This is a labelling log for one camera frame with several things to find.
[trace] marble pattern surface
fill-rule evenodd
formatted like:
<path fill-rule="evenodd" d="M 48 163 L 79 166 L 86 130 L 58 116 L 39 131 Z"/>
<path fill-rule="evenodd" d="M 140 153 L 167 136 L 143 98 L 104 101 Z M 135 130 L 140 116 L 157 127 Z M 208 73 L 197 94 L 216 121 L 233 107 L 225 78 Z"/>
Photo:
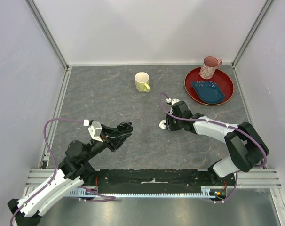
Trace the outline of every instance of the marble pattern surface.
<path fill-rule="evenodd" d="M 247 121 L 242 98 L 230 65 L 220 68 L 235 85 L 233 97 L 219 106 L 204 106 L 192 100 L 184 89 L 184 78 L 199 65 L 94 66 L 73 67 L 60 117 L 90 119 L 116 127 L 131 121 L 132 136 L 115 153 L 106 149 L 90 162 L 96 169 L 207 169 L 228 156 L 226 145 L 210 137 L 184 130 L 169 132 L 159 128 L 165 119 L 158 94 L 184 100 L 193 114 L 227 123 Z M 139 93 L 134 76 L 146 72 L 150 76 L 150 92 Z M 55 159 L 60 163 L 73 140 L 87 143 L 87 127 L 60 121 L 53 142 Z"/>

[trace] patterned cup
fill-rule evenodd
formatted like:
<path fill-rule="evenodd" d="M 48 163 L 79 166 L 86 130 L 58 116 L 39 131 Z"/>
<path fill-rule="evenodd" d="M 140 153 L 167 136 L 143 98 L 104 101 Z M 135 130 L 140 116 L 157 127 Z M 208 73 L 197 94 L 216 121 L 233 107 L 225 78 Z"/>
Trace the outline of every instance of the patterned cup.
<path fill-rule="evenodd" d="M 203 79 L 211 79 L 215 70 L 223 63 L 221 59 L 218 60 L 212 56 L 206 57 L 203 62 L 199 73 Z"/>

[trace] white connector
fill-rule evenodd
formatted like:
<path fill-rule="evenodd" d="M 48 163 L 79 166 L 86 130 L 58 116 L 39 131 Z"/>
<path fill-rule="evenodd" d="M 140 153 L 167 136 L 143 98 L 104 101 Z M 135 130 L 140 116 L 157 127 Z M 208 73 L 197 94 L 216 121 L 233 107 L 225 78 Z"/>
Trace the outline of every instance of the white connector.
<path fill-rule="evenodd" d="M 162 129 L 166 129 L 166 120 L 161 120 L 160 124 L 159 124 L 159 127 L 162 128 Z"/>
<path fill-rule="evenodd" d="M 89 126 L 89 123 L 90 123 L 90 122 L 89 122 L 88 119 L 84 119 L 84 123 L 83 123 L 84 126 Z"/>
<path fill-rule="evenodd" d="M 88 127 L 88 132 L 93 140 L 103 142 L 102 138 L 100 137 L 100 134 L 102 132 L 102 126 L 100 122 L 93 121 L 91 126 Z"/>

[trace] red plate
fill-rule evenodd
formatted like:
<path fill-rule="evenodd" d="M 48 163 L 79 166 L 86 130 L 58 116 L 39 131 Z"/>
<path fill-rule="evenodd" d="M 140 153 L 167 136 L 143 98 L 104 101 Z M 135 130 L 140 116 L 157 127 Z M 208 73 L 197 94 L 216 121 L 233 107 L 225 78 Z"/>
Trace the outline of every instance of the red plate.
<path fill-rule="evenodd" d="M 214 75 L 211 79 L 208 79 L 208 80 L 202 79 L 199 75 L 200 68 L 201 67 L 197 67 L 197 68 L 191 70 L 188 73 L 188 75 L 185 77 L 184 86 L 185 86 L 185 89 L 188 92 L 189 96 L 202 105 L 215 106 L 215 105 L 221 105 L 221 104 L 224 104 L 225 102 L 227 102 L 232 97 L 233 91 L 234 91 L 233 82 L 230 79 L 230 77 L 226 73 L 224 73 L 223 71 L 216 69 L 216 71 L 214 72 Z M 213 82 L 217 83 L 219 85 L 222 93 L 225 94 L 225 98 L 217 104 L 208 104 L 208 103 L 202 101 L 198 97 L 196 91 L 193 88 L 193 85 L 191 84 L 193 81 L 213 81 Z"/>

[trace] blue dish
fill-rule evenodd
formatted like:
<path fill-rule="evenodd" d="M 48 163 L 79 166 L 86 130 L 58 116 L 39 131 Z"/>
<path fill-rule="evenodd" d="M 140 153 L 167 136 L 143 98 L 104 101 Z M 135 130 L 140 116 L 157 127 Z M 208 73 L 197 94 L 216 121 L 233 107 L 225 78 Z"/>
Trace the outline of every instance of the blue dish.
<path fill-rule="evenodd" d="M 213 81 L 193 81 L 191 84 L 198 97 L 208 104 L 217 104 L 225 98 L 217 83 Z"/>

